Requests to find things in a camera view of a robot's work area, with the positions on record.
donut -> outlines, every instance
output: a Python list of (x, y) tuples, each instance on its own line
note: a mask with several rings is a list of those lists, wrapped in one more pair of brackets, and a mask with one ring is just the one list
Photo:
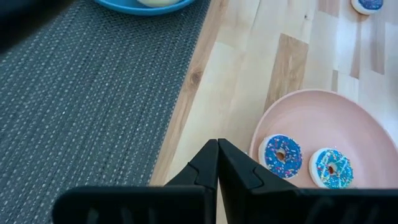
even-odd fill
[(264, 138), (259, 147), (259, 162), (283, 179), (297, 175), (303, 163), (300, 146), (283, 134)]
[(322, 188), (345, 189), (354, 179), (349, 159), (335, 149), (319, 149), (311, 156), (308, 168), (314, 183)]
[(383, 6), (383, 0), (351, 0), (354, 9), (364, 15), (370, 15)]
[(178, 3), (180, 0), (138, 0), (147, 7), (166, 7)]

black plastic claw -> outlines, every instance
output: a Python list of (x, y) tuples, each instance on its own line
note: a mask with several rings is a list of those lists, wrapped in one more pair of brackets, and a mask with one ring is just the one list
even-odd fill
[(217, 189), (218, 143), (210, 139), (198, 154), (166, 185), (201, 185)]
[(271, 173), (226, 139), (219, 139), (220, 188), (229, 224), (249, 223), (253, 190), (261, 192), (294, 189), (295, 186)]

wooden floor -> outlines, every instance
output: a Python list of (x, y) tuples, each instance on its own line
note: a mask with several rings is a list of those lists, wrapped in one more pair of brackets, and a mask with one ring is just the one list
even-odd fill
[(264, 110), (302, 88), (354, 100), (398, 143), (398, 1), (369, 17), (349, 2), (212, 0), (151, 184), (211, 138), (247, 151)]

gray rug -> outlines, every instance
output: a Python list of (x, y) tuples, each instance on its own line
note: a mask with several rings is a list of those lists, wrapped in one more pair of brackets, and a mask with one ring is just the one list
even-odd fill
[(146, 185), (210, 0), (136, 17), (78, 0), (0, 56), (0, 222), (78, 185)]

blue bowl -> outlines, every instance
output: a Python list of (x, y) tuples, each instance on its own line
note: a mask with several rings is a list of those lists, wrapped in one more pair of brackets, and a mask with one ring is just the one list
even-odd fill
[(139, 3), (137, 0), (95, 0), (95, 2), (108, 9), (137, 16), (156, 16), (174, 12), (191, 4), (193, 1), (182, 0), (171, 6), (151, 8)]

